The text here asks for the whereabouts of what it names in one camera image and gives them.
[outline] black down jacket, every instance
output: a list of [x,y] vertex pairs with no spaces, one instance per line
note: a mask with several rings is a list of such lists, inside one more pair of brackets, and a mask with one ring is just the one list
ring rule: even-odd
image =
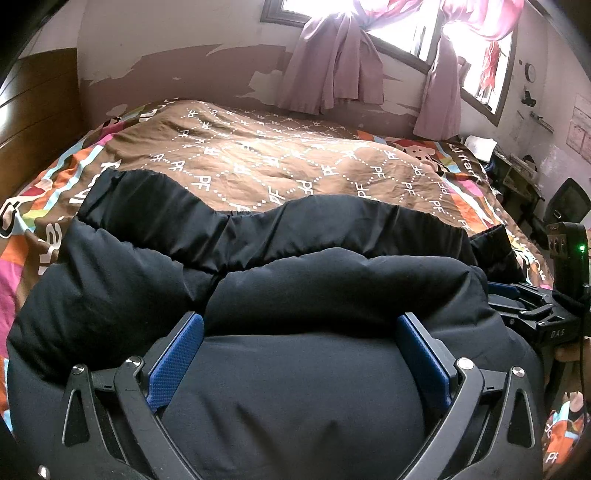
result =
[[15,434],[51,465],[72,366],[117,367],[194,310],[206,339],[163,423],[204,479],[396,478],[426,435],[399,314],[478,367],[524,367],[541,393],[479,263],[520,280],[502,227],[473,248],[431,215],[350,196],[232,215],[162,174],[107,170],[10,332]]

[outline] bed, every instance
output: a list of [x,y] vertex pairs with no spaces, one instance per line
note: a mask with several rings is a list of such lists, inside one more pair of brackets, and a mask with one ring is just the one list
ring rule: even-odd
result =
[[[28,292],[57,259],[71,218],[108,168],[158,171],[229,212],[262,212],[306,195],[349,194],[431,213],[469,235],[503,223],[516,255],[529,265],[528,281],[552,285],[544,258],[503,210],[463,145],[164,100],[89,132],[2,205],[0,413],[8,424],[8,331]],[[167,209],[174,205],[163,206],[163,214]]]

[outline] office chair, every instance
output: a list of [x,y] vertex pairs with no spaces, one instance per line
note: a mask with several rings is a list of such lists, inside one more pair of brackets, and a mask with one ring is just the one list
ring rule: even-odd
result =
[[591,200],[581,185],[568,178],[548,202],[544,218],[539,219],[533,213],[523,219],[531,226],[531,239],[548,250],[547,225],[556,222],[579,223],[591,210]]

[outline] bedroom wall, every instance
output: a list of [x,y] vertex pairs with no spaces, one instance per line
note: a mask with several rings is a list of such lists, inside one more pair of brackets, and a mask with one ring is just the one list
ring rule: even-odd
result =
[[[591,164],[566,144],[577,93],[591,100],[591,81],[566,42],[548,25],[548,72],[538,113],[553,128],[551,135],[536,126],[528,145],[540,172],[538,181],[547,200],[569,177],[591,196]],[[540,202],[537,213],[543,215]],[[591,228],[591,214],[583,223]]]
[[[201,98],[269,109],[300,29],[259,21],[264,0],[88,0],[78,39],[82,104],[89,126],[126,108],[168,97]],[[527,5],[517,58],[545,75],[545,21]],[[385,103],[351,103],[327,117],[390,136],[410,135],[426,76],[382,55]],[[498,138],[507,150],[520,104],[523,71],[514,69],[499,128],[468,104],[462,132]]]
[[87,0],[69,0],[33,36],[20,58],[61,48],[75,48]]

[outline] wooden headboard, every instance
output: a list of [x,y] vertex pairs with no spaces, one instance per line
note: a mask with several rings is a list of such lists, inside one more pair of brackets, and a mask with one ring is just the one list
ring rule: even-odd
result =
[[83,132],[76,49],[18,60],[0,87],[0,206]]

